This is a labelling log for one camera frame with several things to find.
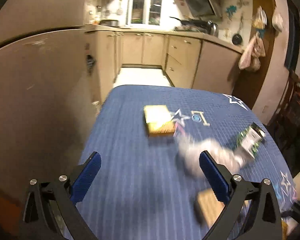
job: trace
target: window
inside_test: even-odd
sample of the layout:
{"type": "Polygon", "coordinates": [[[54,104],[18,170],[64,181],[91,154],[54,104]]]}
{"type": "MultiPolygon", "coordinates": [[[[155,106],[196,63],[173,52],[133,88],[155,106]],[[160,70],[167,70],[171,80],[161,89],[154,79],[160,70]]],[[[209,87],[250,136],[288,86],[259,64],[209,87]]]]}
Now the window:
{"type": "Polygon", "coordinates": [[[160,25],[162,0],[130,0],[127,24],[160,25]]]}

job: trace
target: kitchen cabinet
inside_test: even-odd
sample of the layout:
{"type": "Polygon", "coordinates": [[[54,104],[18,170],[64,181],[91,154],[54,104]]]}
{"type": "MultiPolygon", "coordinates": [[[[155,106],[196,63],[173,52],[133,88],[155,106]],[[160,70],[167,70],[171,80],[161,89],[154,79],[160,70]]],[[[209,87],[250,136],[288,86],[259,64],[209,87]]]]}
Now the kitchen cabinet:
{"type": "Polygon", "coordinates": [[[175,87],[192,88],[201,40],[169,36],[166,73],[175,87]]]}
{"type": "Polygon", "coordinates": [[[144,33],[143,65],[161,65],[164,35],[156,33],[144,33]]]}
{"type": "Polygon", "coordinates": [[[184,87],[182,80],[184,78],[182,68],[183,66],[179,62],[168,55],[166,74],[175,87],[184,87]]]}
{"type": "Polygon", "coordinates": [[[122,32],[116,32],[115,34],[115,73],[118,75],[122,66],[122,36],[124,34],[122,32]]]}
{"type": "Polygon", "coordinates": [[[114,32],[97,32],[97,71],[100,102],[104,102],[113,88],[115,74],[114,32]]]}
{"type": "Polygon", "coordinates": [[[122,64],[142,64],[143,33],[124,33],[122,64]]]}
{"type": "Polygon", "coordinates": [[[238,52],[206,41],[192,88],[231,95],[240,74],[240,57],[238,52]]]}
{"type": "Polygon", "coordinates": [[[165,35],[163,39],[163,50],[161,55],[161,66],[162,70],[166,69],[166,59],[167,59],[167,52],[168,52],[168,42],[169,42],[169,35],[165,35]]]}
{"type": "Polygon", "coordinates": [[[115,32],[97,31],[85,33],[86,54],[95,60],[89,76],[92,101],[106,100],[116,76],[115,32]]]}
{"type": "Polygon", "coordinates": [[[0,190],[68,174],[95,121],[83,31],[43,33],[0,49],[0,190]]]}

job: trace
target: blue gripper pad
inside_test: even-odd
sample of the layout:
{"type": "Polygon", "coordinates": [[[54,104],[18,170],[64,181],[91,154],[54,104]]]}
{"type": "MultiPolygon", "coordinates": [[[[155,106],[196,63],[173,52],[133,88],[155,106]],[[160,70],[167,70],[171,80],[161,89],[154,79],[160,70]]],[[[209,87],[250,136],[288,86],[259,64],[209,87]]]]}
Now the blue gripper pad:
{"type": "Polygon", "coordinates": [[[84,199],[84,196],[86,195],[91,183],[100,170],[100,167],[101,156],[99,153],[96,153],[72,184],[70,200],[74,205],[84,199]]]}
{"type": "Polygon", "coordinates": [[[230,200],[229,184],[205,152],[200,154],[199,164],[201,170],[208,179],[217,200],[226,205],[230,200]]]}

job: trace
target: tiled floor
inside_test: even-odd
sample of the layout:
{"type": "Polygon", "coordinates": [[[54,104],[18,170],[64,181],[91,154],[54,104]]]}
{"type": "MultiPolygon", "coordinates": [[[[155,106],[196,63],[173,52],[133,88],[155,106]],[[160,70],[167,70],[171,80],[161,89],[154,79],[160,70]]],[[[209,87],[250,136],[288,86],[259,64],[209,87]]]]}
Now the tiled floor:
{"type": "Polygon", "coordinates": [[[152,85],[171,87],[161,69],[153,68],[121,68],[113,85],[152,85]]]}

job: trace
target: table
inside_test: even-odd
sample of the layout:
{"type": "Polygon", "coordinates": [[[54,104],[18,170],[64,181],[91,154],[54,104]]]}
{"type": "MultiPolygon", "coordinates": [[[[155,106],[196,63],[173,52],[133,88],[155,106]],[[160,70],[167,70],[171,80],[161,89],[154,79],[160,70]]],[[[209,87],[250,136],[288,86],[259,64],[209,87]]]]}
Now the table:
{"type": "MultiPolygon", "coordinates": [[[[235,147],[237,134],[255,122],[266,138],[256,161],[239,173],[250,181],[269,178],[280,210],[291,206],[295,190],[289,169],[265,127],[242,101],[201,90],[124,85],[106,99],[80,160],[83,163],[93,151],[102,158],[85,199],[77,204],[98,239],[200,240],[208,231],[196,221],[193,202],[210,185],[186,174],[175,137],[148,138],[145,105],[167,105],[173,114],[178,111],[175,122],[196,141],[213,137],[229,148],[235,147]]],[[[230,239],[239,229],[240,223],[230,239]]]]}

